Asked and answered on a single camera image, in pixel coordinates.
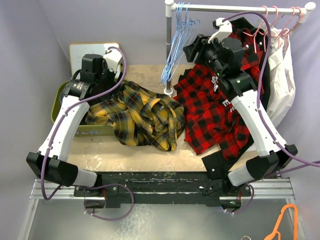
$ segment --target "gray floor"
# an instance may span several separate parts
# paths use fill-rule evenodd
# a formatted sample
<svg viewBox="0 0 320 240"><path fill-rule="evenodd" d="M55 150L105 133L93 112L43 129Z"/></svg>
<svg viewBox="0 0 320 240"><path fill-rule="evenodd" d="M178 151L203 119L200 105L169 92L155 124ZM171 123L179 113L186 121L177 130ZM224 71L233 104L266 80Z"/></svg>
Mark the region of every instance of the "gray floor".
<svg viewBox="0 0 320 240"><path fill-rule="evenodd" d="M203 205L136 204L127 218L107 222L84 214L83 200L40 200L29 240L263 240L285 204L283 199L257 199L234 216ZM128 209L127 204L99 209L98 215L117 217ZM289 212L279 230L282 240L293 239Z"/></svg>

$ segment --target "wooden table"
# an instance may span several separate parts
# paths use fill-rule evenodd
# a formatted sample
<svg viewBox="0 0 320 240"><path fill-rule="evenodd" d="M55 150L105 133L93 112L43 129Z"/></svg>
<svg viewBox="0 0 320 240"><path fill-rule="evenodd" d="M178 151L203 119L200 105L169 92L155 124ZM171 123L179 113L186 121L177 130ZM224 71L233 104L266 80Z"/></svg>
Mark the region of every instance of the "wooden table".
<svg viewBox="0 0 320 240"><path fill-rule="evenodd" d="M172 79L178 82L180 74L192 65L180 65ZM161 74L164 65L129 65L125 79L133 81L153 92L163 93ZM220 150L213 146L205 153L196 155L184 141L185 133L178 138L177 150L163 152L154 146L127 146L115 136L75 137L68 162L90 171L206 171L202 157ZM247 160L257 156L256 151L247 151L232 167L234 170Z"/></svg>

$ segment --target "whiteboard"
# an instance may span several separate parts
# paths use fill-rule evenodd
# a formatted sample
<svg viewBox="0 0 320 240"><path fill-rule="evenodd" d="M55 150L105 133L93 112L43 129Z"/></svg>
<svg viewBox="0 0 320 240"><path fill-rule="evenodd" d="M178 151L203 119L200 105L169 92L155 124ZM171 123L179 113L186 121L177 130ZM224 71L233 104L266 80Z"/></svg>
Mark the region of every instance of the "whiteboard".
<svg viewBox="0 0 320 240"><path fill-rule="evenodd" d="M99 54L105 55L105 51L108 47L117 47L119 44L116 42L100 42L100 43L71 43L69 45L69 58L71 66L71 74L81 69L82 58L86 54ZM120 66L117 69L116 78L120 74Z"/></svg>

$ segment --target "white cloth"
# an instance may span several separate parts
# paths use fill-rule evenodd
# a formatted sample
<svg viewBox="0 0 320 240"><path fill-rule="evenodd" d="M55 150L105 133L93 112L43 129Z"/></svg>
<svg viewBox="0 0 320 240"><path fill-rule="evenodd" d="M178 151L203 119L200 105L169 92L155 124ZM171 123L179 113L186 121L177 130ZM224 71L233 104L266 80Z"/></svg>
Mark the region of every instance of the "white cloth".
<svg viewBox="0 0 320 240"><path fill-rule="evenodd" d="M271 27L271 35L277 36L281 29ZM282 38L271 37L271 51L268 58L270 66L270 98L266 113L274 126L278 126L291 108L295 99L296 86L292 67L290 41L288 46Z"/></svg>

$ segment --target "horizontal rod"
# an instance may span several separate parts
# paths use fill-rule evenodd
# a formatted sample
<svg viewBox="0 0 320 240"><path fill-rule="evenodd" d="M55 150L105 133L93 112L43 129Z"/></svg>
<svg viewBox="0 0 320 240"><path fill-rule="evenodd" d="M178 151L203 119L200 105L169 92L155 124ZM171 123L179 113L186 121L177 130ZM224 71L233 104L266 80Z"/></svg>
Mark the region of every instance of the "horizontal rod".
<svg viewBox="0 0 320 240"><path fill-rule="evenodd" d="M178 7L177 3L174 3L171 7L171 11L175 11ZM224 13L240 13L240 12L258 12L265 14L267 11L264 7L252 7L252 6L218 6L218 5L198 5L198 4L184 4L183 10L188 11L203 11L203 12L224 12ZM268 7L269 14L276 14L276 9ZM302 14L306 14L306 9L301 8ZM278 14L282 15L300 15L299 9L293 10L292 8L278 8Z"/></svg>

